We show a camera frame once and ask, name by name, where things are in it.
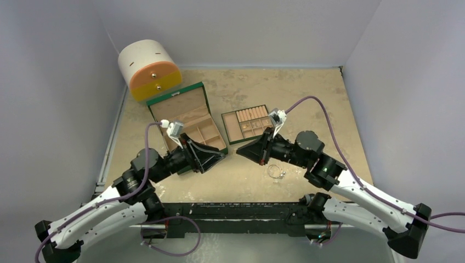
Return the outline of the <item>green jewelry tray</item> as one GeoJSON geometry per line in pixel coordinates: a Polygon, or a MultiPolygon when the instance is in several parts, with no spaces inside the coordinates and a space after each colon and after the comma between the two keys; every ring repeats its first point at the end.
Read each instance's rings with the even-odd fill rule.
{"type": "Polygon", "coordinates": [[[222,113],[227,140],[230,145],[260,137],[263,131],[272,127],[266,105],[258,105],[222,113]]]}

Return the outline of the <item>green jewelry box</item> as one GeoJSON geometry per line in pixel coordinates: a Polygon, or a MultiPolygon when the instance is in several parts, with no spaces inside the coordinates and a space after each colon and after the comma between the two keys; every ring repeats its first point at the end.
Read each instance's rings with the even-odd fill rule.
{"type": "MultiPolygon", "coordinates": [[[[211,116],[206,90],[202,82],[152,99],[147,102],[147,106],[155,121],[160,122],[162,119],[170,122],[180,121],[184,124],[182,133],[186,133],[196,142],[213,146],[225,155],[227,154],[225,141],[211,116]]],[[[167,136],[166,128],[161,128],[160,131],[167,152],[178,147],[167,136]]]]}

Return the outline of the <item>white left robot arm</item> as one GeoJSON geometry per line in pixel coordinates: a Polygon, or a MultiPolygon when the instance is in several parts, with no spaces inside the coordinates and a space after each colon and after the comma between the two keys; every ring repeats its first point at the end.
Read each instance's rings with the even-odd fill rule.
{"type": "Polygon", "coordinates": [[[131,161],[131,166],[104,192],[75,212],[57,221],[42,220],[35,225],[41,246],[35,262],[42,256],[45,262],[74,262],[85,245],[85,236],[102,237],[97,228],[117,230],[115,223],[133,220],[159,223],[165,208],[152,183],[190,168],[205,173],[224,159],[218,148],[194,141],[185,133],[181,144],[165,156],[148,145],[131,161]]]}

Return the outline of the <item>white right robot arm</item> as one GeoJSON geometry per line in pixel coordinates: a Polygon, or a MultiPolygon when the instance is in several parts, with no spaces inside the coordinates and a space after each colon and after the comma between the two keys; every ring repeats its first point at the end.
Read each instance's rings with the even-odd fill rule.
{"type": "Polygon", "coordinates": [[[303,197],[300,201],[308,207],[311,221],[327,219],[357,227],[381,237],[398,254],[418,258],[428,230],[422,220],[430,218],[430,207],[400,201],[356,180],[343,163],[323,152],[325,144],[313,131],[300,132],[294,142],[273,133],[266,128],[261,137],[239,147],[237,154],[259,165],[274,158],[305,168],[304,178],[313,186],[351,201],[348,204],[321,192],[303,197]]]}

